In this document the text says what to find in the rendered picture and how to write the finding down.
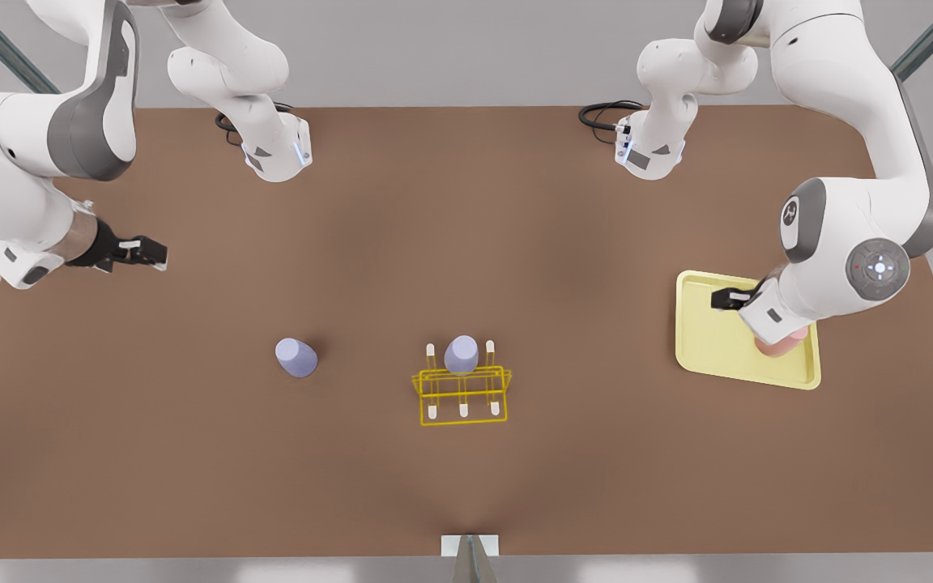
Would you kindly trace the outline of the pale yellow tray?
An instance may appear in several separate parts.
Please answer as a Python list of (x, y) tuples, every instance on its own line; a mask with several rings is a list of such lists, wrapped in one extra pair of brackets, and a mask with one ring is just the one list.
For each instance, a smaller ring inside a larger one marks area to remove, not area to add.
[(684, 270), (676, 280), (676, 359), (682, 368), (711, 376), (812, 390), (821, 381), (817, 327), (793, 351), (770, 358), (735, 311), (712, 309), (718, 289), (756, 286), (755, 279)]

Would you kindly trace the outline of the pink cup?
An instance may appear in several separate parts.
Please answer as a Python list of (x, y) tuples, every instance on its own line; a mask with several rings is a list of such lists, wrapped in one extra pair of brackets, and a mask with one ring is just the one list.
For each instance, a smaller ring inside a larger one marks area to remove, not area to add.
[(759, 339), (759, 337), (754, 338), (754, 343), (756, 349), (763, 355), (767, 355), (771, 358), (781, 357), (789, 353), (789, 351), (794, 350), (794, 348), (799, 347), (800, 343), (803, 343), (803, 340), (808, 336), (808, 328), (804, 327), (799, 330), (796, 330), (794, 333), (789, 334), (785, 338), (777, 341), (777, 343), (769, 344), (765, 341)]

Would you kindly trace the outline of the lavender cup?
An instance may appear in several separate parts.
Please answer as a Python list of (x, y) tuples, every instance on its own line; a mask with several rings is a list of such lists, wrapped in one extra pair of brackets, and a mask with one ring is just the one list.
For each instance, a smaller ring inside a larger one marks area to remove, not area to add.
[(275, 358), (289, 376), (304, 379), (315, 372), (318, 365), (316, 351), (304, 341), (286, 337), (275, 344)]
[(460, 335), (453, 339), (445, 349), (445, 369), (452, 374), (474, 372), (480, 359), (480, 350), (476, 340), (469, 335)]

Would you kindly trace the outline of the silver frame post with foot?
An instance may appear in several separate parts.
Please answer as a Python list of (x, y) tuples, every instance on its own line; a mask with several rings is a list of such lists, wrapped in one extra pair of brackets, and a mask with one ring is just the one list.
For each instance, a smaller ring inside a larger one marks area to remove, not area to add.
[(497, 583), (490, 557), (500, 556), (499, 535), (445, 534), (441, 557), (454, 557), (452, 583)]

